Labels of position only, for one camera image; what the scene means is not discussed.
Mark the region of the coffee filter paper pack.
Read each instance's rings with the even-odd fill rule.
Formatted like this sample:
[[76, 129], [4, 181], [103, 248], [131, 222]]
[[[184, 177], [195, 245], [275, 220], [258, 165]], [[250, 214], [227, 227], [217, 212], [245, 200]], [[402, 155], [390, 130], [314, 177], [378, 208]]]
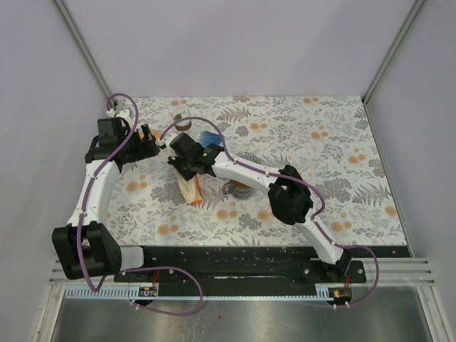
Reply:
[[183, 176], [177, 174], [177, 183], [182, 196], [188, 204], [199, 204], [203, 202], [202, 188], [197, 175], [191, 180], [185, 180]]

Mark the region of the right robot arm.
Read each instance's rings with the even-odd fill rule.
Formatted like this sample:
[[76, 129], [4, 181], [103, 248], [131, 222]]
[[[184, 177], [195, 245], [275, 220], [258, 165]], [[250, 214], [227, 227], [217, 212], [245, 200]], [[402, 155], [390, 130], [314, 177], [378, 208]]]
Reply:
[[296, 168], [267, 167], [246, 160], [220, 145], [203, 147], [188, 134], [180, 133], [164, 140], [170, 156], [168, 163], [185, 179], [195, 175], [227, 178], [265, 194], [271, 211], [280, 222], [293, 226], [304, 235], [324, 264], [329, 280], [342, 281], [349, 275], [352, 256], [334, 241], [333, 235], [318, 218], [311, 199], [317, 190], [305, 183]]

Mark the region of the clear glass dripper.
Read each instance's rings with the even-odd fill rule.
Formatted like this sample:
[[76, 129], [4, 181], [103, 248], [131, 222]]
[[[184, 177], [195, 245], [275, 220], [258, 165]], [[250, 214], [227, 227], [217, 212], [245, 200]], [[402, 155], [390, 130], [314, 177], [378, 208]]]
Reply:
[[237, 159], [241, 158], [248, 162], [253, 162], [255, 164], [261, 165], [261, 160], [255, 154], [250, 153], [250, 152], [241, 152], [239, 154], [236, 154], [235, 157]]

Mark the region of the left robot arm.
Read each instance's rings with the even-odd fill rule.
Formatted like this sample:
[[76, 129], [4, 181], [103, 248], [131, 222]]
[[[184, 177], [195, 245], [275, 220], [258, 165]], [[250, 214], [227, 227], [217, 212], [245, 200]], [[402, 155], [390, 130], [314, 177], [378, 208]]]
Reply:
[[85, 154], [85, 181], [76, 209], [64, 227], [55, 228], [52, 243], [67, 279], [116, 275], [129, 269], [138, 281], [147, 281], [155, 265], [142, 247], [120, 247], [106, 228], [108, 208], [123, 165], [159, 154], [147, 125], [133, 130], [122, 118], [98, 120], [98, 134]]

